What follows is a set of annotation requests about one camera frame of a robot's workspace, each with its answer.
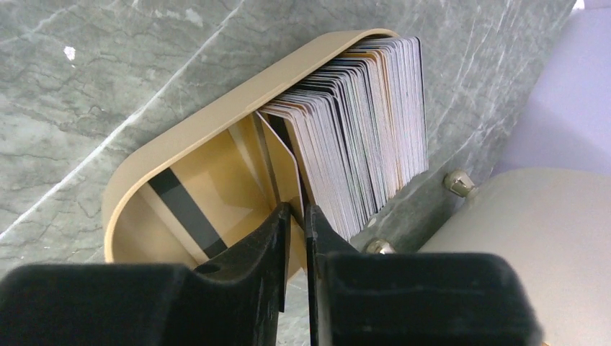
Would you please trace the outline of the white orange yellow cylinder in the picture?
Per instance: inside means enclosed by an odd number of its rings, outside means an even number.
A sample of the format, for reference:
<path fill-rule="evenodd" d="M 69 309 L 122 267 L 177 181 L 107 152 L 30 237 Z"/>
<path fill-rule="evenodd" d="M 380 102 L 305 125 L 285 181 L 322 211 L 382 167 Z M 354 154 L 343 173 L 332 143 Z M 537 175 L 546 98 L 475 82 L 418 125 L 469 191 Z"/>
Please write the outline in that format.
<path fill-rule="evenodd" d="M 610 343 L 610 177 L 515 169 L 477 182 L 417 178 L 351 240 L 409 252 L 485 252 L 519 275 L 546 345 Z"/>

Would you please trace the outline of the wooden tray with cards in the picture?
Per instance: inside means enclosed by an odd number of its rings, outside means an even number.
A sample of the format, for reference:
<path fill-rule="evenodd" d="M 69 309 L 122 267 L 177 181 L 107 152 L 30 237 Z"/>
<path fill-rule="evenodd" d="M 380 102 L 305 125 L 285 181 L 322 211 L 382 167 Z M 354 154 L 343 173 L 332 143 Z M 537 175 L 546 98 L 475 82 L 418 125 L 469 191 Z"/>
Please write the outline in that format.
<path fill-rule="evenodd" d="M 196 267 L 288 203 L 294 275 L 308 206 L 348 240 L 428 167 L 420 39 L 326 33 L 124 160 L 102 198 L 104 258 Z"/>

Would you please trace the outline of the gold credit card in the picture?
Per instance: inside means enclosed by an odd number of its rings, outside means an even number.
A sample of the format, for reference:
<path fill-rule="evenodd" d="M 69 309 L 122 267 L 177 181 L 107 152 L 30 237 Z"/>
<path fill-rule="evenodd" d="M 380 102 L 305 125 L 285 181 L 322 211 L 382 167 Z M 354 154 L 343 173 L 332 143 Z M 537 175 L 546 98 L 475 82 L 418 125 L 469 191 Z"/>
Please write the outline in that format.
<path fill-rule="evenodd" d="M 269 201 L 272 206 L 281 202 L 289 203 L 292 210 L 288 260 L 288 276 L 291 278 L 306 266 L 304 208 L 298 164 L 289 148 L 260 112 L 254 113 L 254 127 L 264 173 L 267 175 L 265 182 L 269 190 Z"/>

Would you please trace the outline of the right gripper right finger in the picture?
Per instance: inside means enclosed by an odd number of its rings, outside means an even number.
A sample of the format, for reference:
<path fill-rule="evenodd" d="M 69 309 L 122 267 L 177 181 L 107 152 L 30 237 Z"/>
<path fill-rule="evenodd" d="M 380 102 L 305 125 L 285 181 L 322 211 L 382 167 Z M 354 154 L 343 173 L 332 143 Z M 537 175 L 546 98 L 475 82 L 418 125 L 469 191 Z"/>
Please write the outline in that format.
<path fill-rule="evenodd" d="M 487 253 L 365 254 L 305 212 L 312 345 L 541 345 L 519 276 Z"/>

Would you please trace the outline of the gold card lying in tray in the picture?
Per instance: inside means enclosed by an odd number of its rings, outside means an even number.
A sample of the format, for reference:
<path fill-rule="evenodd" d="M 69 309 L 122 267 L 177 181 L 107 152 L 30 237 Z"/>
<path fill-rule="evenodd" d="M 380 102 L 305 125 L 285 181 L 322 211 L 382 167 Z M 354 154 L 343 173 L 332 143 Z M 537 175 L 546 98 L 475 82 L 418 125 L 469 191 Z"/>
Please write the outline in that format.
<path fill-rule="evenodd" d="M 196 265 L 267 218 L 273 202 L 254 130 L 230 128 L 152 177 L 141 195 Z"/>

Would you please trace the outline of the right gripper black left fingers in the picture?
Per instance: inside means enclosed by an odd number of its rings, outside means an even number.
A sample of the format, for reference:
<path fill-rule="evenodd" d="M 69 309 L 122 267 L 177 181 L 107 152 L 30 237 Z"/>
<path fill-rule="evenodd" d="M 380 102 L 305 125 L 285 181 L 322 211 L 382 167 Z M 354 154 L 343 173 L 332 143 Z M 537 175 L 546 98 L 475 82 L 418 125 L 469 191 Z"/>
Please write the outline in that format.
<path fill-rule="evenodd" d="M 206 263 L 25 265 L 1 280 L 3 345 L 274 345 L 291 208 Z"/>

